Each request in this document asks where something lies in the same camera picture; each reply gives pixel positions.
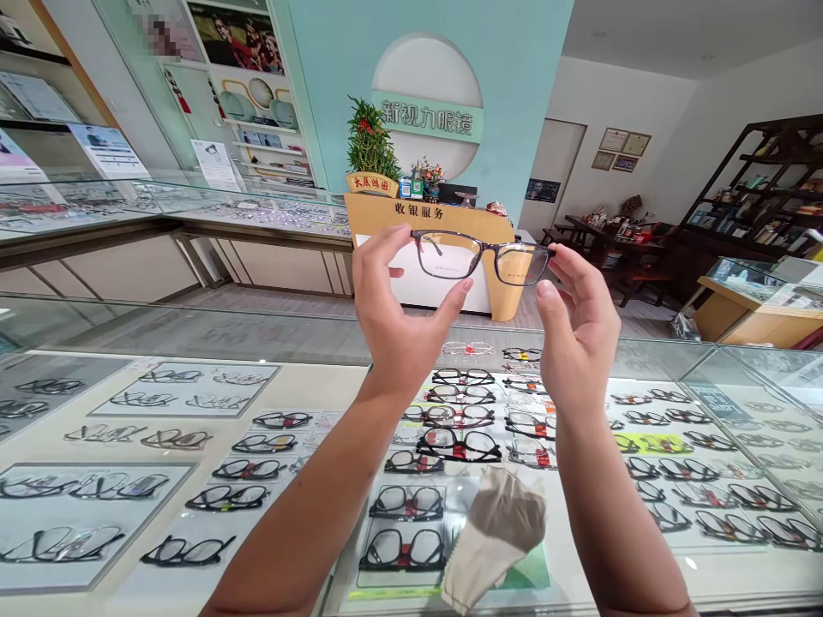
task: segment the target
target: white shelf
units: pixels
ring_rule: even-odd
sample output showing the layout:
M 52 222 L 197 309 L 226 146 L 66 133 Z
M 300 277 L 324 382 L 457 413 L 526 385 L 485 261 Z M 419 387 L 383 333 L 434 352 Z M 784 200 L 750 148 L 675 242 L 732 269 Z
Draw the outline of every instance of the white shelf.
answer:
M 318 191 L 317 187 L 304 187 L 304 186 L 300 186 L 299 184 L 286 184 L 286 183 L 275 182 L 274 180 L 272 180 L 268 176 L 263 176 L 262 174 L 252 174 L 252 176 L 250 176 L 250 177 L 265 178 L 266 179 L 266 182 L 264 182 L 265 185 L 271 184 L 273 186 L 283 187 L 284 189 L 293 190 L 293 191 L 296 191 L 298 193 L 301 193 L 301 192 L 302 193 L 314 193 L 315 195 L 317 195 L 317 191 Z
M 273 131 L 274 133 L 291 133 L 292 135 L 300 135 L 300 131 L 296 131 L 295 129 L 286 129 L 284 127 L 273 127 L 271 124 L 258 124 L 258 123 L 247 123 L 244 120 L 231 120 L 226 118 L 223 122 L 229 124 L 236 124 L 237 126 L 247 126 L 251 127 L 252 129 L 264 129 Z
M 265 165 L 263 163 L 246 163 L 246 162 L 239 162 L 238 163 L 237 161 L 235 161 L 235 163 L 237 163 L 238 165 L 242 165 L 244 167 L 254 167 L 256 169 L 264 169 L 264 170 L 267 170 L 267 171 L 273 171 L 275 173 L 281 173 L 284 176 L 311 177 L 311 174 L 309 174 L 309 173 L 301 173 L 299 171 L 290 171 L 290 170 L 281 170 L 281 169 L 278 169 L 277 167 L 270 167 L 269 165 Z
M 257 144 L 247 144 L 245 141 L 233 141 L 235 146 L 250 147 L 252 150 L 265 150 L 266 152 L 276 152 L 280 154 L 291 154 L 303 159 L 306 158 L 306 153 L 298 152 L 297 150 L 289 150 L 288 148 L 275 148 L 271 146 L 258 146 Z

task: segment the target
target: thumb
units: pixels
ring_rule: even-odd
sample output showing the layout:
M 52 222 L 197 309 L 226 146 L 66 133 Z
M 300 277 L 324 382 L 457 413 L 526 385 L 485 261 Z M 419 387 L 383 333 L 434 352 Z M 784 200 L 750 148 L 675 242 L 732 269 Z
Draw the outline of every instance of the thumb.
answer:
M 466 294 L 469 293 L 472 285 L 474 285 L 474 281 L 471 279 L 461 280 L 446 294 L 440 308 L 432 315 L 431 319 L 435 322 L 437 329 L 443 332 L 444 336 L 454 320 L 457 319 L 460 311 L 463 310 Z
M 572 324 L 568 320 L 566 303 L 554 284 L 546 279 L 538 283 L 538 312 L 543 322 L 543 329 L 546 331 L 547 349 L 574 338 Z

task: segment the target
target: bottle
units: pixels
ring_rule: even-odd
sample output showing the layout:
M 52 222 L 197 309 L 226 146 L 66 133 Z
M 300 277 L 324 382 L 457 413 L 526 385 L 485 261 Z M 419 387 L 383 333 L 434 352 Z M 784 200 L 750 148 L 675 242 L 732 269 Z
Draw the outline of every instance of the bottle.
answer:
M 2 11 L 0 11 L 0 30 L 3 30 L 6 38 L 15 45 L 34 49 L 34 43 L 20 30 L 20 26 L 17 25 L 14 17 L 4 15 Z

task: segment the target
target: white display board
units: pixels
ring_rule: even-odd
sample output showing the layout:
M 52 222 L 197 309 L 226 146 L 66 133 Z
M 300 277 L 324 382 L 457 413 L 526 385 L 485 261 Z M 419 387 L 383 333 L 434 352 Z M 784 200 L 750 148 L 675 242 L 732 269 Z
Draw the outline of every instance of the white display board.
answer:
M 278 371 L 271 364 L 161 362 L 88 415 L 237 417 Z M 171 373 L 177 378 L 162 376 Z
M 68 494 L 76 485 L 61 494 L 29 499 L 5 499 L 0 495 L 0 553 L 13 551 L 27 540 L 33 539 L 38 531 L 60 527 L 69 527 L 74 534 L 78 534 L 111 525 L 118 527 L 124 534 L 121 540 L 104 548 L 103 558 L 100 560 L 0 563 L 0 594 L 91 590 L 194 467 L 194 464 L 188 463 L 20 463 L 10 467 L 0 474 L 0 482 L 3 483 L 3 490 L 12 494 L 16 491 L 15 483 L 38 478 L 51 478 L 50 486 L 53 486 L 72 481 L 82 482 L 92 476 L 121 474 L 128 477 L 125 485 L 144 476 L 161 474 L 168 478 L 168 482 L 158 487 L 151 498 L 139 500 L 80 499 Z
M 118 129 L 93 124 L 70 124 L 69 129 L 102 177 L 110 180 L 150 177 Z
M 35 120 L 62 123 L 81 121 L 63 97 L 39 77 L 0 71 L 0 82 Z
M 212 189 L 241 192 L 223 144 L 217 141 L 191 140 L 191 146 L 195 149 L 200 171 Z

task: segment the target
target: person's right hand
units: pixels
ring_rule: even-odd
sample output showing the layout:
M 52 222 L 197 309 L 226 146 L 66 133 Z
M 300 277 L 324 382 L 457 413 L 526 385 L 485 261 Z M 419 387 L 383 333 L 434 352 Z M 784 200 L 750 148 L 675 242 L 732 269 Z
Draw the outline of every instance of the person's right hand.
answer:
M 563 282 L 538 283 L 538 311 L 546 332 L 540 371 L 559 415 L 604 416 L 606 386 L 615 359 L 620 317 L 603 274 L 566 246 L 549 269 Z

